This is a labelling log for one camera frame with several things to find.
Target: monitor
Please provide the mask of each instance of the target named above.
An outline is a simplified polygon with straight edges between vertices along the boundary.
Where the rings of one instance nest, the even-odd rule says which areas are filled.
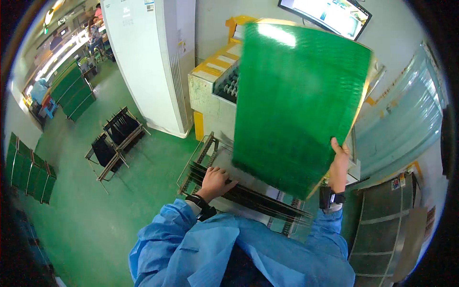
[[[359,37],[371,19],[354,0],[279,0],[278,6],[351,40]]]

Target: black wristband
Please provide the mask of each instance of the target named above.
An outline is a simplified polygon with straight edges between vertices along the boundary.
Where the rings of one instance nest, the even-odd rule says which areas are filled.
[[[321,186],[319,192],[320,192],[320,196],[319,196],[319,208],[320,209],[329,209],[332,203],[346,202],[346,197],[343,194],[341,193],[336,194],[329,186]]]
[[[185,198],[185,200],[189,200],[201,208],[201,216],[198,217],[199,221],[205,221],[217,214],[215,207],[211,207],[201,196],[197,194],[189,195]]]
[[[209,204],[201,196],[197,194],[189,195],[185,198],[185,200],[189,200],[196,204],[201,209],[201,213],[203,210],[210,208]]]

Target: sticker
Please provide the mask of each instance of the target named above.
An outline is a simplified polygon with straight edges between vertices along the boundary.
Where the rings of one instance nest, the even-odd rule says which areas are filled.
[[[406,185],[405,174],[400,175],[400,186],[404,187]]]
[[[400,179],[398,177],[394,178],[391,181],[391,185],[392,185],[392,190],[395,190],[395,189],[399,188],[400,187]]]

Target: green floor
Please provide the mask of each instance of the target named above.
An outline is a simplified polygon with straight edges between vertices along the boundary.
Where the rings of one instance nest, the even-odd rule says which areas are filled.
[[[194,131],[186,139],[149,129],[127,155],[107,195],[84,155],[119,108],[128,106],[142,121],[116,63],[106,61],[91,80],[97,101],[73,124],[61,109],[49,120],[36,153],[54,165],[57,181],[49,205],[21,196],[40,242],[67,286],[131,286],[128,253],[137,231],[161,206],[176,197],[176,180],[197,146]],[[353,241],[361,195],[348,195],[343,236]]]

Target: person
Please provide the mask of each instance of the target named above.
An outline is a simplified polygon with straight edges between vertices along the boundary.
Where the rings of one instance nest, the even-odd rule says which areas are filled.
[[[53,40],[50,43],[50,50],[53,51],[62,42],[62,37],[59,35],[57,30],[53,32]]]
[[[331,147],[336,155],[328,186],[339,194],[349,149],[336,138]],[[342,203],[319,209],[305,244],[233,214],[197,222],[204,204],[237,184],[225,185],[228,178],[224,169],[209,167],[195,195],[164,205],[138,232],[129,254],[135,286],[353,286],[346,240],[339,235]]]
[[[101,8],[101,4],[100,3],[97,3],[97,5],[95,6],[94,17],[99,18],[101,20],[104,19],[104,17],[102,16],[102,8]]]
[[[89,51],[94,52],[95,47],[103,47],[102,35],[99,32],[99,28],[102,26],[103,21],[99,18],[92,18],[88,22],[88,28],[86,30],[87,37],[89,38]]]
[[[36,100],[39,105],[42,104],[45,95],[48,93],[48,85],[45,78],[41,78],[34,83],[30,91],[32,100]]]

